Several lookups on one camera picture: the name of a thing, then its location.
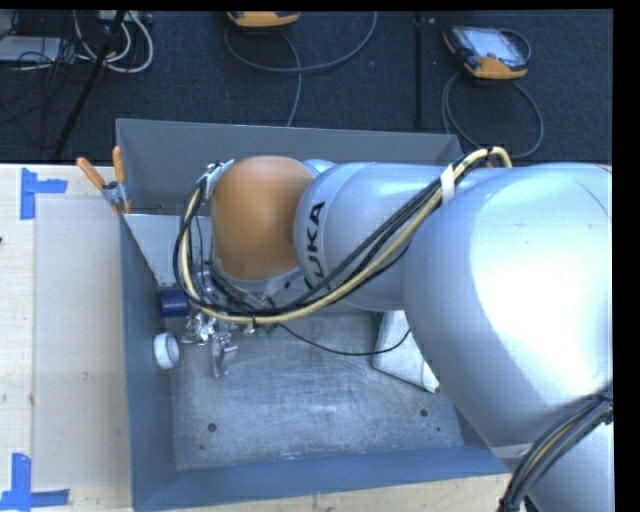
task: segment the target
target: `bin floor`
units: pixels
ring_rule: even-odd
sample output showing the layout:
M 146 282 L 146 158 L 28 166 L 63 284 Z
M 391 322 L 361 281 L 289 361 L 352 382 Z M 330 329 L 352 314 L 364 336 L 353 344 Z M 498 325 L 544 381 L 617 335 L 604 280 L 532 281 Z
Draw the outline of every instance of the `bin floor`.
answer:
M 370 313 L 316 313 L 287 324 L 343 351 L 371 351 Z M 182 345 L 171 370 L 179 470 L 309 457 L 463 446 L 453 404 L 281 327 L 233 331 L 239 348 L 215 379 L 210 345 Z

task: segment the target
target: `white cable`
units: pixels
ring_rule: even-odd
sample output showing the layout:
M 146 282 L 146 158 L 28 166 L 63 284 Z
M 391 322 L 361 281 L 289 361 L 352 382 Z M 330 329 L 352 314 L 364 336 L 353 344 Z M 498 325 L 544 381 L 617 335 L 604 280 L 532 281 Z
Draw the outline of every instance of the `white cable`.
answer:
M 78 18 L 75 14 L 75 10 L 73 11 L 73 13 L 74 13 L 74 20 L 75 20 L 75 27 L 76 27 L 76 35 L 80 39 L 82 39 L 82 32 L 80 32 L 80 27 L 78 25 Z M 126 53 L 130 51 L 130 48 L 131 48 L 131 36 L 129 34 L 129 30 L 126 28 L 124 23 L 122 23 L 121 26 L 124 27 L 125 36 L 127 37 L 127 45 L 126 45 L 125 51 L 123 51 L 120 55 L 117 55 L 116 57 L 111 57 L 106 59 L 105 62 L 103 63 L 103 66 L 105 68 L 110 69 L 112 71 L 116 71 L 118 73 L 139 73 L 147 69 L 151 65 L 151 62 L 153 61 L 153 40 L 151 39 L 151 34 L 149 34 L 149 31 L 144 26 L 144 24 L 140 21 L 140 18 L 136 13 L 129 11 L 129 16 L 131 17 L 133 22 L 138 26 L 138 28 L 140 29 L 140 31 L 142 32 L 142 34 L 144 35 L 147 41 L 148 55 L 144 63 L 136 68 L 124 68 L 124 67 L 111 65 L 112 62 L 122 59 L 126 55 Z M 83 45 L 83 48 L 87 50 L 87 53 L 89 53 L 89 55 L 91 56 L 91 60 L 95 62 L 95 60 L 97 59 L 97 55 L 91 50 L 91 48 L 89 48 L 89 45 L 87 45 L 85 42 L 83 42 L 82 45 Z
M 82 47 L 89 54 L 88 57 L 86 55 L 78 55 L 78 58 L 95 62 L 98 56 L 95 54 L 95 52 L 84 40 L 84 36 L 82 35 L 82 31 L 80 30 L 80 24 L 78 23 L 78 15 L 76 10 L 74 9 L 72 12 L 73 12 L 73 27 L 75 29 L 76 36 L 78 37 L 78 39 L 80 39 L 80 42 L 82 43 Z M 120 27 L 124 30 L 124 35 L 127 40 L 125 44 L 125 48 L 124 50 L 122 50 L 122 52 L 119 55 L 116 55 L 115 57 L 107 57 L 107 62 L 116 62 L 122 59 L 127 55 L 127 53 L 129 53 L 129 50 L 131 49 L 131 34 L 129 33 L 129 29 L 124 23 L 121 23 Z
M 440 186 L 442 187 L 442 204 L 447 204 L 456 195 L 456 180 L 451 164 L 440 175 Z
M 41 69 L 49 69 L 55 64 L 55 60 L 47 58 L 47 62 L 38 63 L 35 66 L 18 66 L 14 69 L 18 71 L 39 71 Z

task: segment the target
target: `black cable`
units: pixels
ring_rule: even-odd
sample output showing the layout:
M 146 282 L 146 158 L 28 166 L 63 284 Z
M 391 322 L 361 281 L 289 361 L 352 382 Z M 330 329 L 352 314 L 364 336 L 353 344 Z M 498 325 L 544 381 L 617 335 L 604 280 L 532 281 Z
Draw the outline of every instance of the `black cable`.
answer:
M 153 53 L 154 53 L 151 34 L 144 27 L 144 24 L 142 23 L 142 21 L 138 16 L 135 16 L 130 11 L 127 11 L 127 12 L 129 14 L 126 17 L 126 21 L 133 22 L 135 31 L 133 32 L 133 34 L 129 31 L 129 28 L 125 23 L 125 19 L 123 18 L 122 22 L 119 24 L 119 28 L 117 29 L 117 32 L 119 33 L 120 40 L 122 40 L 123 37 L 126 38 L 127 40 L 125 44 L 125 49 L 122 50 L 121 53 L 115 57 L 112 55 L 107 55 L 103 63 L 103 66 L 105 69 L 108 69 L 110 71 L 117 72 L 117 73 L 122 73 L 124 75 L 139 73 L 147 69 L 152 63 Z M 95 50 L 91 48 L 91 46 L 89 45 L 89 38 L 86 37 L 86 31 L 82 30 L 80 27 L 81 25 L 80 20 L 82 18 L 85 18 L 85 16 L 79 16 L 79 12 L 75 9 L 71 10 L 71 15 L 72 15 L 73 24 L 74 24 L 73 33 L 75 34 L 76 38 L 79 41 L 79 46 L 81 46 L 82 49 L 87 53 L 87 55 L 80 55 L 80 58 L 83 60 L 95 63 L 98 59 L 99 50 Z M 105 27 L 108 27 L 109 24 L 113 24 L 114 21 L 115 21 L 114 19 L 106 21 Z M 140 65 L 137 65 L 136 60 L 138 58 L 138 40 L 140 35 L 142 35 L 146 41 L 143 51 L 144 49 L 146 49 L 148 53 L 146 56 L 144 56 L 143 63 Z M 126 64 L 124 67 L 121 67 L 120 65 L 115 64 L 115 62 L 118 62 L 118 61 L 124 62 L 124 59 L 127 59 L 129 61 L 128 64 Z
M 451 165 L 455 168 L 458 165 L 460 165 L 464 161 L 465 158 L 466 158 L 466 155 L 462 155 L 455 162 L 452 162 Z M 471 165 L 468 166 L 467 168 L 465 168 L 463 170 L 463 172 L 460 173 L 456 183 L 459 183 L 462 179 L 464 179 L 464 177 L 472 169 L 473 169 L 473 166 L 471 166 Z M 329 273 L 324 279 L 319 281 L 314 287 L 312 287 L 310 290 L 308 290 L 306 293 L 304 293 L 300 297 L 296 298 L 295 300 L 293 300 L 293 301 L 291 301 L 291 302 L 289 302 L 289 303 L 287 303 L 287 304 L 285 304 L 283 306 L 280 306 L 279 308 L 275 308 L 275 309 L 262 308 L 260 310 L 255 310 L 252 306 L 250 306 L 248 303 L 246 303 L 246 301 L 244 301 L 242 299 L 242 296 L 245 295 L 242 290 L 238 290 L 238 289 L 234 290 L 235 287 L 233 285 L 231 285 L 230 283 L 226 283 L 227 286 L 225 287 L 220 282 L 220 281 L 225 282 L 225 280 L 221 276 L 218 276 L 218 282 L 215 281 L 216 269 L 213 267 L 213 265 L 211 265 L 210 266 L 210 270 L 211 270 L 210 274 L 211 274 L 212 282 L 216 286 L 218 286 L 218 288 L 221 289 L 223 291 L 223 293 L 225 293 L 225 295 L 228 295 L 231 299 L 234 299 L 233 302 L 235 302 L 241 308 L 241 311 L 233 311 L 233 310 L 231 310 L 231 308 L 222 307 L 222 306 L 220 306 L 218 304 L 207 303 L 206 301 L 203 301 L 201 299 L 201 297 L 194 296 L 193 294 L 191 294 L 187 290 L 187 288 L 184 285 L 184 283 L 182 283 L 182 281 L 180 280 L 179 265 L 178 265 L 179 247 L 180 247 L 180 244 L 181 244 L 182 236 L 189 229 L 189 225 L 191 223 L 191 220 L 194 218 L 194 216 L 196 215 L 198 209 L 200 208 L 199 203 L 200 203 L 200 200 L 202 198 L 203 189 L 204 189 L 204 187 L 206 187 L 206 184 L 204 183 L 205 181 L 206 180 L 202 180 L 202 178 L 201 178 L 201 180 L 196 185 L 196 188 L 200 188 L 200 191 L 198 192 L 198 198 L 197 198 L 197 201 L 196 201 L 196 203 L 198 203 L 197 207 L 193 208 L 193 211 L 191 212 L 191 214 L 189 215 L 189 217 L 187 219 L 184 219 L 184 215 L 186 213 L 186 208 L 187 208 L 187 205 L 185 205 L 185 210 L 184 210 L 183 215 L 182 215 L 183 225 L 182 225 L 182 228 L 181 228 L 181 230 L 180 230 L 180 232 L 178 234 L 178 237 L 176 239 L 176 244 L 174 246 L 174 254 L 173 254 L 173 268 L 174 268 L 174 273 L 175 273 L 175 276 L 176 276 L 176 281 L 178 282 L 178 285 L 181 287 L 183 292 L 185 292 L 187 297 L 189 297 L 195 304 L 197 304 L 199 306 L 203 306 L 203 307 L 215 306 L 220 311 L 226 312 L 228 314 L 246 314 L 246 313 L 250 313 L 250 314 L 255 314 L 257 316 L 270 316 L 270 315 L 274 315 L 274 314 L 277 315 L 277 314 L 287 313 L 287 312 L 299 309 L 301 307 L 305 307 L 305 306 L 308 306 L 310 304 L 313 304 L 317 300 L 321 300 L 323 297 L 316 297 L 315 299 L 312 299 L 309 302 L 304 302 L 309 297 L 312 297 L 313 295 L 315 295 L 322 288 L 328 286 L 329 283 L 335 277 L 337 277 L 349 264 L 351 264 L 358 256 L 360 256 L 367 249 L 367 247 L 369 247 L 372 243 L 374 243 L 376 241 L 376 239 L 378 239 L 379 237 L 382 236 L 384 238 L 384 240 L 382 240 L 381 243 L 376 244 L 369 251 L 367 256 L 365 256 L 365 258 L 368 258 L 370 260 L 375 255 L 375 253 L 378 252 L 378 250 L 382 246 L 382 244 L 384 242 L 386 242 L 386 240 L 390 236 L 395 234 L 395 232 L 402 226 L 402 224 L 404 224 L 404 222 L 409 218 L 409 216 L 413 215 L 415 213 L 415 211 L 417 211 L 420 207 L 422 207 L 433 196 L 435 191 L 439 189 L 439 183 L 440 183 L 439 180 L 437 180 L 437 179 L 433 180 L 431 183 L 429 183 L 429 185 L 427 185 L 420 192 L 415 194 L 412 199 L 407 201 L 398 211 L 396 211 L 391 217 L 389 217 L 374 233 L 372 233 L 369 237 L 367 237 L 367 239 L 365 239 L 354 251 L 352 251 L 352 253 L 349 254 L 338 266 L 336 266 L 336 268 L 334 268 L 334 270 L 331 273 Z M 403 254 L 404 254 L 404 251 L 396 259 L 394 259 L 389 265 L 385 266 L 383 269 L 380 269 L 378 272 L 374 273 L 373 275 L 368 276 L 355 289 L 360 288 L 365 282 L 370 281 L 374 277 L 380 275 L 380 273 L 382 273 L 383 271 L 387 270 L 387 268 L 390 267 L 392 264 L 394 264 L 400 257 L 402 257 Z M 191 275 L 193 275 L 192 263 L 189 264 L 189 271 L 190 271 Z M 351 278 L 352 278 L 352 276 L 350 276 L 349 278 L 345 279 L 342 284 L 345 284 Z M 355 289 L 351 290 L 347 295 L 349 295 L 350 293 L 353 293 L 355 291 Z
M 195 215 L 195 213 L 197 213 L 197 211 L 194 212 L 193 219 L 195 219 L 196 221 L 196 228 L 198 231 L 198 238 L 200 243 L 200 273 L 194 272 L 193 258 L 190 252 L 187 255 L 187 259 L 189 261 L 189 273 L 193 278 L 194 284 L 196 285 L 196 289 L 198 288 L 198 285 L 199 285 L 200 293 L 204 295 L 208 300 L 216 302 L 217 299 L 207 291 L 207 286 L 202 280 L 202 278 L 200 277 L 200 276 L 204 276 L 204 243 L 203 243 L 204 239 L 202 236 L 202 230 L 200 228 L 200 218 L 197 215 Z M 211 255 L 209 257 L 209 279 L 211 283 L 217 286 L 219 290 L 222 290 L 225 293 L 225 295 L 231 299 L 232 303 L 235 303 L 238 308 L 242 309 L 243 311 L 250 311 L 251 305 L 246 302 L 244 291 L 240 290 L 239 288 L 235 287 L 233 284 L 229 283 L 222 276 L 218 276 L 215 270 L 213 269 L 213 262 L 212 262 L 213 240 L 211 241 L 210 254 Z
M 66 27 L 66 20 L 67 18 L 65 17 L 65 24 L 63 25 L 61 34 L 60 34 L 60 40 L 62 41 L 64 38 L 64 32 L 65 32 L 65 27 Z M 56 53 L 56 57 L 53 60 L 53 63 L 51 66 L 49 66 L 48 70 L 47 70 L 47 74 L 45 77 L 45 81 L 44 81 L 44 92 L 45 92 L 45 97 L 49 96 L 51 94 L 51 91 L 53 90 L 53 87 L 55 85 L 56 82 L 56 78 L 58 77 L 58 70 L 60 69 L 60 63 L 61 63 L 61 56 L 62 56 L 62 43 L 58 45 L 58 51 Z M 44 37 L 42 38 L 42 48 L 44 50 Z M 49 149 L 49 147 L 46 147 L 44 141 L 47 140 L 47 129 L 49 128 L 49 123 L 46 122 L 46 114 L 47 114 L 47 110 L 46 109 L 42 109 L 40 112 L 40 152 L 43 153 L 46 149 Z
M 375 356 L 377 354 L 384 354 L 385 352 L 391 352 L 392 350 L 395 350 L 400 345 L 402 345 L 404 343 L 404 341 L 409 337 L 409 334 L 411 333 L 411 329 L 407 329 L 407 332 L 405 333 L 405 335 L 402 337 L 402 339 L 398 343 L 396 343 L 392 347 L 385 348 L 383 350 L 372 350 L 370 352 L 344 352 L 342 350 L 336 350 L 336 349 L 333 349 L 333 348 L 330 348 L 330 347 L 325 347 L 324 345 L 321 345 L 320 343 L 317 343 L 317 342 L 315 342 L 313 340 L 310 340 L 309 338 L 305 338 L 304 336 L 302 336 L 302 335 L 298 334 L 297 332 L 293 331 L 292 329 L 290 329 L 289 327 L 287 327 L 283 323 L 279 323 L 279 324 L 276 324 L 276 325 L 279 325 L 285 331 L 289 332 L 289 334 L 295 336 L 296 338 L 298 338 L 301 341 L 304 341 L 305 343 L 308 343 L 309 345 L 313 345 L 314 347 L 320 348 L 322 350 L 326 350 L 327 352 L 331 352 L 332 354 L 338 354 L 338 355 L 341 355 L 341 356 L 354 356 L 354 357 Z
M 289 45 L 289 48 L 291 48 L 291 52 L 293 53 L 293 57 L 296 60 L 296 67 L 300 67 L 300 57 L 298 56 L 298 51 L 296 50 L 296 47 L 293 46 L 293 43 L 291 42 L 291 40 L 286 36 L 286 34 L 280 34 L 282 36 L 282 38 L 287 42 L 287 44 Z M 287 124 L 286 127 L 289 128 L 291 126 L 291 123 L 293 123 L 293 118 L 296 115 L 296 111 L 298 110 L 298 104 L 300 103 L 300 92 L 302 91 L 302 71 L 298 71 L 298 73 L 296 74 L 297 76 L 297 81 L 298 81 L 298 85 L 296 87 L 296 97 L 295 100 L 293 101 L 293 108 L 291 109 L 291 114 L 289 115 L 289 119 L 287 120 Z
M 15 66 L 15 69 L 19 69 L 21 71 L 31 71 L 31 70 L 38 70 L 38 69 L 47 69 L 47 68 L 51 68 L 53 66 L 59 66 L 59 67 L 63 67 L 61 65 L 64 65 L 68 62 L 72 62 L 73 58 L 75 57 L 75 55 L 77 54 L 76 52 L 76 47 L 73 44 L 73 30 L 71 30 L 69 33 L 71 34 L 71 36 L 68 36 L 67 32 L 69 31 L 70 28 L 70 13 L 67 11 L 66 15 L 64 16 L 63 19 L 63 25 L 62 28 L 60 29 L 60 44 L 58 45 L 58 51 L 56 53 L 56 57 L 54 59 L 51 59 L 48 55 L 44 54 L 44 48 L 45 48 L 45 35 L 42 36 L 42 47 L 41 47 L 41 51 L 27 51 L 22 53 L 19 57 L 18 57 L 18 61 L 17 61 L 17 65 Z M 41 62 L 36 63 L 35 65 L 29 65 L 26 68 L 23 67 L 22 65 L 22 60 L 24 59 L 25 56 L 27 55 L 36 55 L 38 57 L 40 57 Z
M 358 53 L 362 48 L 364 48 L 364 46 L 369 42 L 369 39 L 371 38 L 373 31 L 376 27 L 376 23 L 378 20 L 378 13 L 376 11 L 374 11 L 373 13 L 373 22 L 371 24 L 371 28 L 369 29 L 369 32 L 367 33 L 367 35 L 365 36 L 364 40 L 358 45 L 356 46 L 356 48 L 354 50 L 352 50 L 351 52 L 349 52 L 347 55 L 340 57 L 339 59 L 333 60 L 331 62 L 326 62 L 324 64 L 316 64 L 313 66 L 301 66 L 300 65 L 300 58 L 298 56 L 298 51 L 296 50 L 295 46 L 293 45 L 293 43 L 291 42 L 291 40 L 286 36 L 286 34 L 284 33 L 280 33 L 281 37 L 285 40 L 285 42 L 289 45 L 289 48 L 291 48 L 291 51 L 293 53 L 293 56 L 295 58 L 296 61 L 296 66 L 294 68 L 275 68 L 275 67 L 270 67 L 270 66 L 263 66 L 260 64 L 256 64 L 255 62 L 251 62 L 247 59 L 245 59 L 244 57 L 240 56 L 231 46 L 231 44 L 229 43 L 229 26 L 227 26 L 227 28 L 224 31 L 224 42 L 225 45 L 227 46 L 227 49 L 229 50 L 229 52 L 236 57 L 238 60 L 240 60 L 241 62 L 243 62 L 244 64 L 254 68 L 254 69 L 259 69 L 261 71 L 268 71 L 268 72 L 272 72 L 272 73 L 296 73 L 297 78 L 298 78 L 298 84 L 296 87 L 296 97 L 294 99 L 293 102 L 293 108 L 291 110 L 291 114 L 289 115 L 289 119 L 287 120 L 287 124 L 286 127 L 290 127 L 292 122 L 293 122 L 293 118 L 295 117 L 296 111 L 298 110 L 298 104 L 300 102 L 300 92 L 302 90 L 302 73 L 303 72 L 311 72 L 311 71 L 321 71 L 321 70 L 325 70 L 325 69 L 329 69 L 331 67 L 337 66 L 339 64 L 342 64 L 343 62 L 346 62 L 347 60 L 349 60 L 351 57 L 353 57 L 356 53 Z
M 62 154 L 62 150 L 67 145 L 67 141 L 69 140 L 71 132 L 73 131 L 76 125 L 78 117 L 80 116 L 80 112 L 83 109 L 84 104 L 86 103 L 87 97 L 91 93 L 91 89 L 96 79 L 98 78 L 98 74 L 100 73 L 103 63 L 107 58 L 107 53 L 110 50 L 110 37 L 112 36 L 113 33 L 117 34 L 119 32 L 120 24 L 122 23 L 122 20 L 124 19 L 127 12 L 128 11 L 125 9 L 118 9 L 118 11 L 116 11 L 116 15 L 113 21 L 109 23 L 105 28 L 105 33 L 103 34 L 103 37 L 102 37 L 100 50 L 98 51 L 98 54 L 97 54 L 98 57 L 96 58 L 96 62 L 91 68 L 91 73 L 89 73 L 89 78 L 87 78 L 87 82 L 82 88 L 82 91 L 80 92 L 80 96 L 74 103 L 73 108 L 71 109 L 71 112 L 69 113 L 69 116 L 67 117 L 67 120 L 65 121 L 64 126 L 60 131 L 60 134 L 58 135 L 58 142 L 55 146 L 56 156 L 60 156 Z
M 60 39 L 61 41 L 66 41 L 66 32 L 67 32 L 67 25 L 68 25 L 68 21 L 69 21 L 69 17 L 65 17 L 65 23 L 62 27 L 61 30 L 61 34 L 60 34 Z M 46 60 L 47 62 L 45 63 L 41 63 L 38 65 L 29 65 L 29 69 L 25 71 L 25 67 L 23 66 L 23 60 L 29 56 L 38 56 L 43 60 Z M 16 64 L 12 64 L 11 65 L 11 69 L 16 69 L 20 72 L 31 72 L 33 71 L 33 73 L 31 73 L 31 76 L 29 77 L 29 79 L 26 81 L 25 84 L 22 85 L 21 89 L 10 99 L 6 99 L 0 96 L 0 103 L 2 104 L 2 106 L 4 106 L 10 116 L 8 118 L 4 118 L 2 120 L 0 120 L 0 124 L 5 124 L 7 122 L 10 121 L 16 121 L 20 127 L 22 128 L 22 130 L 25 132 L 25 134 L 29 137 L 29 139 L 31 140 L 31 142 L 38 146 L 40 148 L 40 150 L 45 150 L 45 149 L 50 149 L 54 147 L 54 143 L 52 144 L 48 144 L 45 145 L 44 144 L 44 136 L 40 137 L 40 141 L 36 140 L 36 137 L 31 134 L 28 130 L 28 128 L 26 127 L 26 125 L 22 122 L 23 117 L 33 113 L 33 112 L 39 112 L 41 115 L 41 118 L 44 119 L 44 115 L 45 115 L 45 110 L 51 100 L 53 99 L 54 95 L 56 95 L 60 90 L 62 90 L 63 87 L 66 86 L 66 83 L 60 84 L 57 88 L 55 87 L 55 81 L 56 81 L 56 77 L 58 75 L 58 73 L 62 73 L 64 74 L 66 77 L 74 80 L 74 81 L 79 81 L 82 82 L 83 80 L 77 76 L 75 76 L 73 73 L 71 73 L 70 71 L 68 71 L 66 68 L 68 67 L 68 62 L 71 62 L 73 57 L 75 55 L 75 47 L 71 42 L 66 42 L 65 44 L 60 44 L 58 47 L 58 53 L 56 55 L 56 58 L 51 60 L 47 55 L 45 55 L 43 53 L 43 51 L 35 51 L 35 50 L 30 50 L 30 51 L 26 51 L 23 52 L 17 60 Z M 45 82 L 44 82 L 44 89 L 46 91 L 45 94 L 45 99 L 44 101 L 42 101 L 41 103 L 39 103 L 38 105 L 35 105 L 31 108 L 28 108 L 27 110 L 24 110 L 22 112 L 15 112 L 14 109 L 11 107 L 11 104 L 14 103 L 15 101 L 17 101 L 20 96 L 22 96 L 25 92 L 27 92 L 29 89 L 28 87 L 32 84 L 33 80 L 35 79 L 36 75 L 38 74 L 37 71 L 38 69 L 47 69 L 47 75 L 45 77 Z M 44 130 L 44 127 L 46 125 L 46 123 L 44 121 L 41 122 L 42 125 L 42 129 Z
M 365 38 L 362 40 L 362 42 L 360 42 L 360 44 L 358 44 L 358 46 L 356 46 L 353 50 L 351 50 L 347 55 L 344 55 L 343 57 L 340 57 L 330 62 L 325 62 L 323 64 L 315 64 L 312 66 L 304 66 L 304 67 L 296 66 L 295 68 L 274 68 L 270 66 L 262 66 L 260 64 L 256 64 L 255 62 L 251 62 L 250 60 L 247 60 L 244 57 L 242 57 L 240 54 L 238 54 L 229 44 L 229 28 L 230 28 L 229 26 L 227 26 L 227 28 L 224 31 L 224 42 L 227 46 L 227 49 L 234 57 L 236 57 L 238 60 L 240 60 L 247 66 L 251 66 L 252 68 L 255 68 L 255 69 L 259 69 L 262 71 L 269 71 L 272 73 L 301 73 L 301 72 L 310 72 L 310 71 L 322 71 L 322 70 L 337 66 L 339 64 L 342 64 L 343 62 L 346 62 L 351 57 L 353 57 L 356 53 L 358 53 L 362 48 L 364 48 L 364 46 L 369 42 L 369 39 L 371 39 L 371 36 L 373 35 L 373 31 L 376 28 L 377 21 L 378 21 L 378 12 L 373 11 L 373 21 L 371 23 L 371 27 L 369 28 L 369 32 L 367 33 Z
M 516 32 L 515 30 L 512 30 L 510 28 L 500 28 L 498 30 L 500 32 L 503 32 L 503 33 L 506 33 L 506 34 L 513 34 L 516 37 L 518 37 L 524 43 L 525 47 L 527 48 L 526 55 L 524 56 L 524 60 L 525 60 L 525 62 L 529 62 L 529 60 L 531 59 L 532 50 L 531 50 L 531 45 L 529 44 L 529 41 L 527 40 L 527 38 L 524 37 L 519 32 Z M 448 125 L 448 122 L 450 122 L 455 127 L 455 129 L 458 132 L 458 134 L 464 140 L 466 140 L 472 146 L 475 146 L 476 148 L 479 148 L 479 147 L 481 147 L 481 144 L 478 144 L 476 141 L 474 141 L 464 130 L 462 130 L 462 128 L 460 128 L 458 123 L 453 118 L 453 114 L 451 113 L 451 107 L 449 105 L 449 96 L 450 96 L 450 92 L 451 92 L 451 87 L 453 86 L 454 82 L 458 79 L 460 74 L 461 74 L 460 72 L 455 73 L 445 83 L 444 89 L 442 91 L 442 122 L 444 124 L 444 129 L 445 129 L 446 133 L 451 133 L 449 131 L 449 125 Z M 534 112 L 536 114 L 536 119 L 537 119 L 537 123 L 538 123 L 538 137 L 536 138 L 536 141 L 533 144 L 533 146 L 530 149 L 528 149 L 527 151 L 523 152 L 523 153 L 514 154 L 514 155 L 511 156 L 511 158 L 513 160 L 521 160 L 523 158 L 526 158 L 526 157 L 532 155 L 535 151 L 538 150 L 538 148 L 540 147 L 540 144 L 542 144 L 542 140 L 544 138 L 544 123 L 542 121 L 542 114 L 540 113 L 540 109 L 536 105 L 536 102 L 534 101 L 533 97 L 527 91 L 525 91 L 522 88 L 522 86 L 519 83 L 517 83 L 516 81 L 512 81 L 511 85 L 513 85 L 516 88 L 516 90 L 525 97 L 525 99 L 529 102 L 529 104 L 531 104 L 531 106 L 533 107 L 533 110 L 534 110 Z
M 451 130 L 449 129 L 449 123 L 451 123 L 456 131 L 458 132 L 458 135 L 460 135 L 464 140 L 466 140 L 469 144 L 471 144 L 472 146 L 475 146 L 476 148 L 480 148 L 482 147 L 482 144 L 476 142 L 475 140 L 473 140 L 471 138 L 471 136 L 469 136 L 461 127 L 460 125 L 456 122 L 456 120 L 453 117 L 453 114 L 451 113 L 451 106 L 450 106 L 450 101 L 449 101 L 449 96 L 451 93 L 451 88 L 454 84 L 454 82 L 460 77 L 460 75 L 462 74 L 462 72 L 458 71 L 457 73 L 455 73 L 451 78 L 449 78 L 449 80 L 445 83 L 444 89 L 442 91 L 442 122 L 444 124 L 444 129 L 446 133 L 451 133 Z M 533 144 L 533 146 L 528 149 L 527 151 L 523 152 L 523 153 L 518 153 L 518 154 L 514 154 L 511 155 L 511 158 L 513 160 L 520 160 L 523 158 L 526 158 L 530 155 L 532 155 L 534 152 L 536 152 L 538 150 L 538 148 L 540 147 L 540 144 L 542 144 L 542 140 L 544 138 L 544 122 L 542 120 L 542 114 L 540 113 L 540 109 L 538 108 L 538 105 L 536 105 L 536 102 L 534 101 L 534 99 L 531 97 L 531 95 L 525 91 L 522 86 L 520 84 L 518 84 L 517 82 L 513 82 L 511 84 L 520 94 L 522 94 L 525 99 L 531 104 L 531 106 L 533 107 L 533 110 L 536 114 L 536 119 L 538 122 L 538 137 L 535 141 L 535 143 Z
M 357 292 L 360 288 L 362 288 L 369 281 L 371 281 L 372 279 L 375 279 L 376 277 L 381 276 L 382 274 L 387 272 L 389 269 L 391 269 L 391 267 L 393 267 L 396 263 L 398 263 L 398 261 L 400 261 L 400 259 L 402 259 L 402 257 L 407 253 L 407 251 L 409 250 L 409 245 L 411 245 L 411 242 L 408 242 L 407 245 L 400 251 L 400 253 L 395 258 L 393 258 L 393 260 L 391 260 L 389 263 L 387 263 L 381 269 L 376 270 L 373 274 L 371 274 L 366 279 L 363 279 L 363 281 L 359 285 L 355 286 L 352 290 L 349 290 L 347 293 L 345 293 L 342 296 L 342 298 L 344 299 L 344 298 L 348 297 L 349 295 L 351 295 L 352 293 Z
M 607 393 L 583 403 L 567 418 L 554 424 L 538 438 L 513 473 L 500 500 L 499 512 L 519 510 L 520 503 L 538 479 L 567 451 L 613 414 L 613 395 Z
M 536 507 L 536 504 L 531 501 L 531 498 L 529 498 L 529 496 L 525 496 L 523 501 L 524 508 L 527 510 L 527 512 L 540 512 L 540 510 L 538 510 L 538 507 Z

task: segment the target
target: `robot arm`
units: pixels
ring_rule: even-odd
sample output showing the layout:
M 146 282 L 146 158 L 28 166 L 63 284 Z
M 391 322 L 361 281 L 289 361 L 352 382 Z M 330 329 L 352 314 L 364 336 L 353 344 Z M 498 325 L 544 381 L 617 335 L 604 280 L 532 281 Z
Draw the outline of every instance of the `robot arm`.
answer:
M 476 168 L 496 157 L 505 167 Z M 207 190 L 218 302 L 187 251 Z M 404 310 L 443 389 L 514 474 L 503 510 L 528 495 L 541 512 L 601 512 L 614 505 L 610 212 L 610 169 L 513 168 L 499 148 L 446 170 L 254 157 L 203 176 L 175 269 L 203 312 L 232 323 L 338 300 Z

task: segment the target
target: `cable bundle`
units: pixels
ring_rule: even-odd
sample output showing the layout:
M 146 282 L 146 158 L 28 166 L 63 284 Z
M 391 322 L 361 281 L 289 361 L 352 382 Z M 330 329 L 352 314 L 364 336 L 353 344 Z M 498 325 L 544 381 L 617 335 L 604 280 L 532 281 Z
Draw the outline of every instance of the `cable bundle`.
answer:
M 144 62 L 138 66 L 114 65 L 114 62 L 122 61 L 125 57 L 127 57 L 132 48 L 131 33 L 129 32 L 129 29 L 127 28 L 126 23 L 121 23 L 120 30 L 124 34 L 125 40 L 126 40 L 125 47 L 119 53 L 108 56 L 105 59 L 104 67 L 112 71 L 116 71 L 117 73 L 140 73 L 141 71 L 144 71 L 145 69 L 147 69 L 151 65 L 151 62 L 153 61 L 153 40 L 151 39 L 151 34 L 149 34 L 149 31 L 147 30 L 147 28 L 140 21 L 140 17 L 138 16 L 138 14 L 132 11 L 128 11 L 127 17 L 133 20 L 138 30 L 143 34 L 146 42 L 146 46 L 147 46 L 147 57 L 144 60 Z M 84 51 L 87 53 L 87 55 L 78 54 L 78 58 L 95 62 L 98 56 L 89 46 L 87 41 L 84 39 L 82 31 L 80 30 L 78 15 L 75 9 L 73 10 L 73 24 L 74 24 L 75 34 L 80 40 L 80 45 L 82 46 Z
M 474 166 L 477 166 L 478 162 L 491 156 L 498 156 L 507 167 L 511 167 L 511 160 L 504 149 L 499 147 L 480 149 L 461 157 L 451 164 L 454 182 L 458 183 Z M 390 258 L 396 255 L 397 251 L 410 241 L 422 222 L 442 203 L 442 184 L 440 180 L 435 180 L 387 219 L 340 265 L 310 290 L 286 305 L 270 309 L 257 309 L 249 304 L 247 300 L 248 292 L 233 286 L 225 280 L 224 276 L 217 272 L 213 265 L 210 265 L 209 277 L 211 284 L 224 296 L 228 305 L 217 302 L 215 294 L 206 291 L 206 283 L 202 281 L 201 276 L 196 275 L 194 272 L 191 224 L 196 218 L 205 195 L 207 176 L 208 174 L 205 174 L 198 180 L 187 200 L 181 217 L 181 227 L 174 246 L 173 270 L 178 285 L 194 304 L 200 306 L 205 314 L 218 320 L 235 324 L 257 325 L 286 322 L 306 316 L 344 298 L 397 261 L 402 254 L 389 262 Z M 393 236 L 396 236 L 396 238 L 383 249 L 383 246 Z M 322 289 L 330 288 L 332 281 L 358 257 L 363 255 L 364 257 L 356 269 L 339 286 L 321 297 L 313 298 Z M 201 274 L 203 274 L 204 265 L 202 260 L 200 267 Z
M 565 453 L 601 423 L 613 421 L 613 392 L 592 398 L 569 417 L 548 429 L 520 461 L 498 512 L 520 510 L 520 503 L 538 479 Z

